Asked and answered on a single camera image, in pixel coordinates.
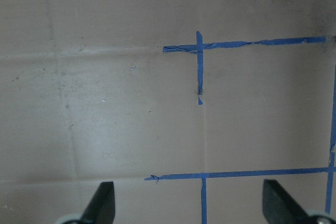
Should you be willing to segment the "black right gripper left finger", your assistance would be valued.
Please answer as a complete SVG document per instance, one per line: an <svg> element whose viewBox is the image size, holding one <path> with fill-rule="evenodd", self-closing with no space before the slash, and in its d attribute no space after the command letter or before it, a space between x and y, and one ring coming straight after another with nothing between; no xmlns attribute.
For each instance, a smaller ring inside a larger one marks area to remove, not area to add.
<svg viewBox="0 0 336 224"><path fill-rule="evenodd" d="M113 182L102 182L80 217L80 223L113 223L115 218Z"/></svg>

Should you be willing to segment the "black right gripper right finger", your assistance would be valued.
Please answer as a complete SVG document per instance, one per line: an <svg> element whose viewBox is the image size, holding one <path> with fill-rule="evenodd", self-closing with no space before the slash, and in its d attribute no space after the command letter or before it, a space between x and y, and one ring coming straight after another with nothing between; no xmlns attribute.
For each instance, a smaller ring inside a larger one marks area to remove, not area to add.
<svg viewBox="0 0 336 224"><path fill-rule="evenodd" d="M315 217L308 215L276 180L265 179L262 188L267 223L315 223Z"/></svg>

